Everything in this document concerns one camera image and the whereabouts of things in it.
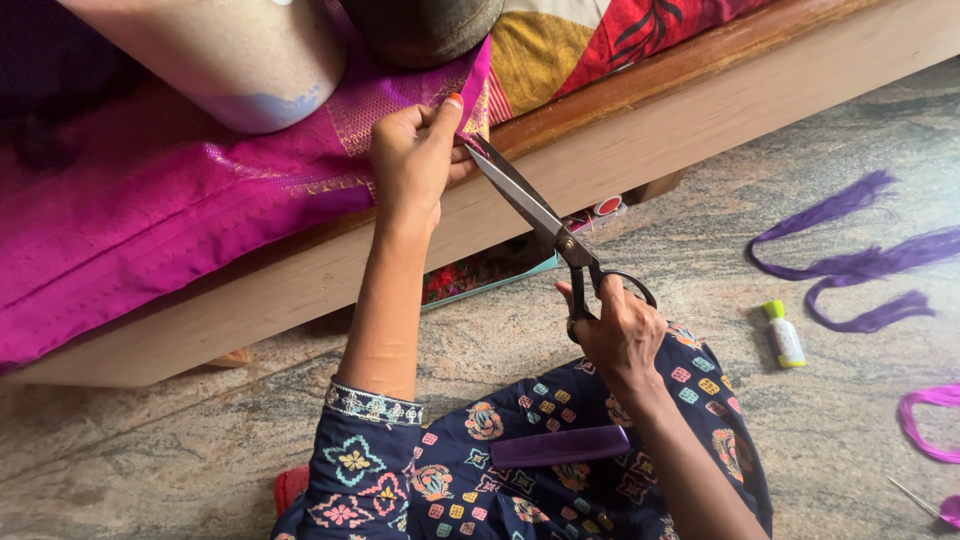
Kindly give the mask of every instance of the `glue bottle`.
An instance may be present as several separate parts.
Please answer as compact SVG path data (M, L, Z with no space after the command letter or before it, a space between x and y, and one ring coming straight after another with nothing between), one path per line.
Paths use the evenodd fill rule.
M781 367L800 367L806 365L804 350L800 348L797 329L783 318L783 302L772 300L764 302L763 308L770 317L767 327L767 341L777 357Z

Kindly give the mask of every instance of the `floral print fabric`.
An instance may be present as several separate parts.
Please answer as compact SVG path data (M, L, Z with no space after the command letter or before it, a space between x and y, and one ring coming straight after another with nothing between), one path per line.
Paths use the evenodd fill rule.
M740 404L709 346L672 324L656 366L687 423L772 533L766 480ZM524 379L421 426L420 405L333 382L306 491L273 540L677 538L633 423L587 358ZM498 469L490 444L618 424L624 455Z

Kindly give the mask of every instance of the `embroidered sleeve cuff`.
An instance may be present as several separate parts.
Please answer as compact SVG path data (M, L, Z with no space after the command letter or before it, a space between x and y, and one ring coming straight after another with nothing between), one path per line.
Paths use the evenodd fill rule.
M326 391L325 406L347 416L397 426L419 426L423 417L421 404L357 390L340 384L336 378L330 381L330 389Z

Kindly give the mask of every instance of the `magenta silk saree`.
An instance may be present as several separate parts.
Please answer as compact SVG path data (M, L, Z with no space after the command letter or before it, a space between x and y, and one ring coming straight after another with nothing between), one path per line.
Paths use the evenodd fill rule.
M243 137L154 84L62 128L54 175L0 150L0 374L264 244L375 204L367 150L381 116L459 91L460 133L489 130L484 41L429 72L375 61L342 10L347 71L327 102Z

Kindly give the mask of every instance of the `scissors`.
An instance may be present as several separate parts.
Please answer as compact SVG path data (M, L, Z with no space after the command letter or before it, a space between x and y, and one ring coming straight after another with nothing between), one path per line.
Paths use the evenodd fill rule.
M533 228L540 242L550 246L564 258L570 267L570 283L573 285L573 307L570 316L566 319L566 335L574 343L579 344L573 327L577 321L596 317L587 309L587 299L584 292L584 268L590 272L590 281L593 291L599 292L600 282L609 275L620 276L636 286L643 294L643 299L650 307L657 307L657 300L650 290L636 277L622 270L603 270L600 260L577 240L570 229L564 225L557 212L546 204L540 194L523 178L510 162L507 161L482 136L475 135L473 141L487 154L488 158L467 145L473 160L480 166L493 187L503 195L503 198L523 217Z

